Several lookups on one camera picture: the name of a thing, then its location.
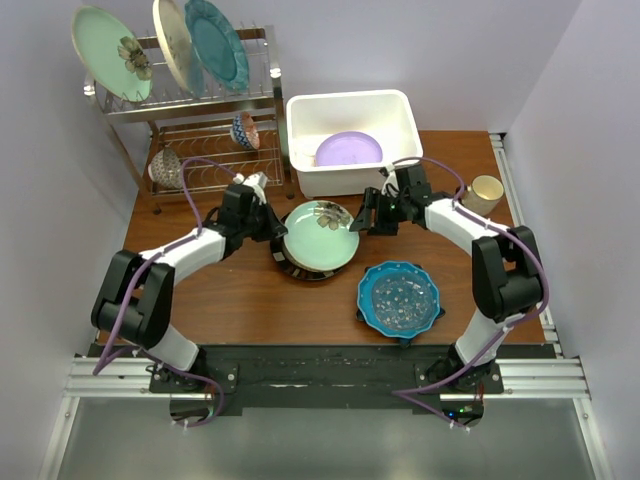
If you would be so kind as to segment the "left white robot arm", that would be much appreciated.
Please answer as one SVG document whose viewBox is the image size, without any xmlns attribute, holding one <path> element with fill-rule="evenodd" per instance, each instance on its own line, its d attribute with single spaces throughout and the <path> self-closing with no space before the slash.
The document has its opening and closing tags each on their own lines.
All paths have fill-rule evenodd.
<svg viewBox="0 0 640 480">
<path fill-rule="evenodd" d="M 230 184 L 221 206 L 187 235 L 141 253 L 117 252 L 91 311 L 91 323 L 109 337 L 94 367 L 98 375 L 119 354 L 121 338 L 172 372 L 185 392 L 203 386 L 222 393 L 207 372 L 205 354 L 171 323 L 174 287 L 206 266 L 231 256 L 245 239 L 271 241 L 287 233 L 268 203 L 258 174 Z"/>
</svg>

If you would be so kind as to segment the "lilac plate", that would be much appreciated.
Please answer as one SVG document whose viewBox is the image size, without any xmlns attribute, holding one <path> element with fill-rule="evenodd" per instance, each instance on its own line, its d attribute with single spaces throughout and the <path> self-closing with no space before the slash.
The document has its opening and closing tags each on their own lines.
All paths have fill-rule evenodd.
<svg viewBox="0 0 640 480">
<path fill-rule="evenodd" d="M 333 167 L 380 163 L 383 151 L 370 135 L 358 131 L 345 131 L 331 135 L 316 150 L 317 167 Z"/>
</svg>

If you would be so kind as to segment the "yellow woven pattern plate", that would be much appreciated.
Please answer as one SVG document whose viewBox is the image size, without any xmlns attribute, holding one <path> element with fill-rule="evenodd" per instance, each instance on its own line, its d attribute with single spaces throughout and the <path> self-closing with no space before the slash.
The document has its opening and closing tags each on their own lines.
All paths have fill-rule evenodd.
<svg viewBox="0 0 640 480">
<path fill-rule="evenodd" d="M 308 266 L 302 265 L 300 263 L 297 263 L 297 262 L 295 262 L 293 260 L 289 260 L 289 262 L 296 268 L 299 268 L 301 270 L 305 270 L 305 271 L 308 271 L 308 272 L 312 272 L 312 273 L 334 273 L 335 274 L 335 273 L 340 272 L 344 268 L 344 265 L 343 265 L 343 266 L 340 266 L 340 267 L 337 267 L 337 268 L 332 268 L 332 269 L 326 269 L 325 270 L 325 269 L 317 269 L 317 268 L 308 267 Z"/>
</svg>

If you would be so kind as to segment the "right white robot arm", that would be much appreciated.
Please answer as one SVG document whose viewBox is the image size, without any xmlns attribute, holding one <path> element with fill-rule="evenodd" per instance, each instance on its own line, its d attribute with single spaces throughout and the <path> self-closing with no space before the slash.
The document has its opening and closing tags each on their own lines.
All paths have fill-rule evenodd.
<svg viewBox="0 0 640 480">
<path fill-rule="evenodd" d="M 382 188 L 365 189 L 350 229 L 394 236 L 409 221 L 470 255 L 476 310 L 447 356 L 431 366 L 432 383 L 421 389 L 449 386 L 466 393 L 480 382 L 506 336 L 544 311 L 550 288 L 531 229 L 496 224 L 466 208 L 459 193 L 433 191 L 420 162 L 409 157 L 382 167 Z"/>
</svg>

